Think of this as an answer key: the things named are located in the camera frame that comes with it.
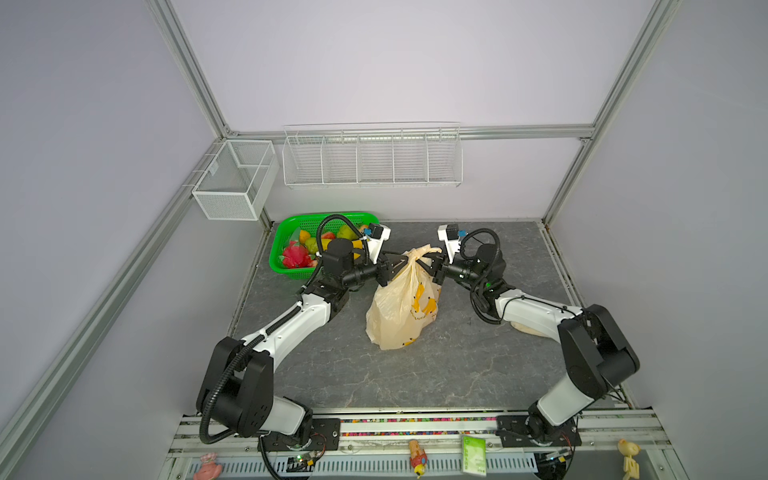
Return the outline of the beige plastic bag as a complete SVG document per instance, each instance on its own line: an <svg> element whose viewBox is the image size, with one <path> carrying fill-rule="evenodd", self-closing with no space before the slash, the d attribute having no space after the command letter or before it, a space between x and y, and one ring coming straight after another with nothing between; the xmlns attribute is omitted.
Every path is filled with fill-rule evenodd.
<svg viewBox="0 0 768 480"><path fill-rule="evenodd" d="M432 280L417 260L425 254L440 254L440 247L425 245L404 253L409 257L395 278L379 286L366 313L366 333L381 350L395 350L416 341L423 328L434 322L442 287Z"/></svg>

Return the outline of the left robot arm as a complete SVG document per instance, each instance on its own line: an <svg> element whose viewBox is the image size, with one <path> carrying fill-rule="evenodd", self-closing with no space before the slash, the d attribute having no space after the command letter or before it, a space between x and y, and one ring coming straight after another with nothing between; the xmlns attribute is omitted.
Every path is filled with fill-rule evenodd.
<svg viewBox="0 0 768 480"><path fill-rule="evenodd" d="M196 400L202 443L269 434L297 447L310 443L312 410L275 395L276 369L342 310L352 291L369 280L386 285L406 261L384 251L391 233L387 226L372 223L354 233L359 247L344 238L319 245L318 264L290 308L252 334L225 337L216 344Z"/></svg>

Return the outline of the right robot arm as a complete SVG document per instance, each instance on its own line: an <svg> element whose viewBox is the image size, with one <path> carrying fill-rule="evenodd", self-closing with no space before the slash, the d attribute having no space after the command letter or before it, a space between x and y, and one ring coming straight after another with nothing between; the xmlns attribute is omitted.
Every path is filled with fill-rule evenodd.
<svg viewBox="0 0 768 480"><path fill-rule="evenodd" d="M418 262L436 283L452 279L465 288L473 311L485 323L508 323L560 346L566 373L511 428L516 435L544 444L564 428L574 430L582 411L639 371L637 354L607 308L556 303L508 284L495 231L466 232L447 224L437 234L444 251L429 253L428 264Z"/></svg>

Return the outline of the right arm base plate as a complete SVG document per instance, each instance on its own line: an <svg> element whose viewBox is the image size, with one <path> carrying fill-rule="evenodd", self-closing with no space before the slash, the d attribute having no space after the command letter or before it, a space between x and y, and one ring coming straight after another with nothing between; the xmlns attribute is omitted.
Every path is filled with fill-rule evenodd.
<svg viewBox="0 0 768 480"><path fill-rule="evenodd" d="M496 435L504 447L578 447L581 436L574 419L552 426L537 415L500 415Z"/></svg>

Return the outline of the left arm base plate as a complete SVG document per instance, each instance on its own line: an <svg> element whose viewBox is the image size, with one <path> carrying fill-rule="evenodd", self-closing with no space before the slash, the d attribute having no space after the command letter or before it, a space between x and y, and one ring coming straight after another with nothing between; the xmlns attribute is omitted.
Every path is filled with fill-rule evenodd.
<svg viewBox="0 0 768 480"><path fill-rule="evenodd" d="M335 417L313 418L296 434L270 432L263 440L267 452L336 451L341 437L341 420Z"/></svg>

